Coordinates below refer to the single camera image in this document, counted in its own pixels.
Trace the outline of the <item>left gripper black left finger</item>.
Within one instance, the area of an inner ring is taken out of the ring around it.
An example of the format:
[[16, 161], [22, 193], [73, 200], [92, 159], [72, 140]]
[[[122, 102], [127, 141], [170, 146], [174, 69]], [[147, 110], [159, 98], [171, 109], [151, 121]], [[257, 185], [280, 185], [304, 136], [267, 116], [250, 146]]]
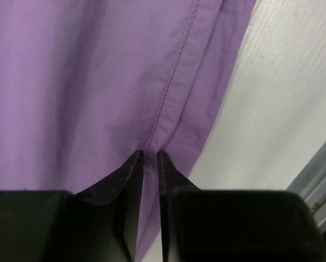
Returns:
[[0, 191], [0, 261], [133, 261], [144, 154], [78, 194]]

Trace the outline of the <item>purple trousers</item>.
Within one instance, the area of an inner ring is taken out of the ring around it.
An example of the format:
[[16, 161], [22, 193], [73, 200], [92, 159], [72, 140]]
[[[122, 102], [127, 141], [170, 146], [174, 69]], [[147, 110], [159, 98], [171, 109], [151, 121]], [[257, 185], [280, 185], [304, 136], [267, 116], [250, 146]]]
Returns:
[[0, 189], [77, 193], [145, 152], [138, 245], [159, 228], [156, 154], [189, 175], [254, 1], [0, 1]]

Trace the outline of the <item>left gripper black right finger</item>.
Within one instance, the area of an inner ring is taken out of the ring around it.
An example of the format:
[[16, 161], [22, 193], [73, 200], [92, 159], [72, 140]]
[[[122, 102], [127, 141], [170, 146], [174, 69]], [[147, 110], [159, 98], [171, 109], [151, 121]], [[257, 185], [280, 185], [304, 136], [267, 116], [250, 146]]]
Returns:
[[203, 190], [157, 155], [164, 261], [326, 261], [302, 198], [285, 190]]

